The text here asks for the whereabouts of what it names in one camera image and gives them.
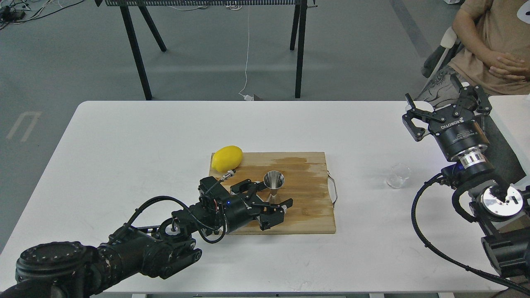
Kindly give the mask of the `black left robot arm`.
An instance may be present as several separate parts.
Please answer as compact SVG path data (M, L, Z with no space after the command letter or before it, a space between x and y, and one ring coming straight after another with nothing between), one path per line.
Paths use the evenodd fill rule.
M293 206L291 198L278 204L263 201L258 193L267 185L249 179L225 189L222 182L234 174L229 170L219 179L201 179L199 200L190 206L165 195L147 200L98 247L76 241L26 249L16 262L17 283L3 291L2 298L89 298L138 273L168 279L201 258L194 232L214 244L218 240L208 236L223 239L255 220L261 230L284 222ZM176 202L181 209L160 225L133 226L144 210L162 201Z

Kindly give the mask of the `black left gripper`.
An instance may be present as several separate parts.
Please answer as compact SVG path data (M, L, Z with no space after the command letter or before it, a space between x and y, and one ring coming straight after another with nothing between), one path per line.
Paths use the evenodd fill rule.
M267 187L264 182L253 182L250 179L241 181L230 187L230 194L220 196L224 215L227 221L227 233L234 232L257 219L261 231L284 222L286 210L293 206L293 198L280 204L263 202L258 192Z

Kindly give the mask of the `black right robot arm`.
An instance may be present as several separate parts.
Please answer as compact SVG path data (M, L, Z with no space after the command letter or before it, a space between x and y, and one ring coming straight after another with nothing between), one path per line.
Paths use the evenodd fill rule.
M450 80L459 92L458 100L434 112L417 108L410 95L406 94L410 108L402 117L403 124L417 142L426 134L431 134L445 159L451 162L450 166L426 181L414 197L411 210L414 231L424 246L437 256L483 279L528 295L529 290L511 281L511 277L529 277L529 228L502 233L494 223L505 222L522 213L528 214L529 188L518 190L510 185L484 155L489 141L475 117L488 115L492 106L483 88L462 86L454 74ZM481 243L496 275L457 262L422 234L416 209L422 193L434 183L451 187L456 213L470 223L479 224L485 235Z

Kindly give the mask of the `person's right hand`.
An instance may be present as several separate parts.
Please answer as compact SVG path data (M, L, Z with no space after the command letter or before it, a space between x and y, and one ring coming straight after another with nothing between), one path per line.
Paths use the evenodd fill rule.
M526 81L529 79L529 62L511 53L494 53L489 72L500 79Z

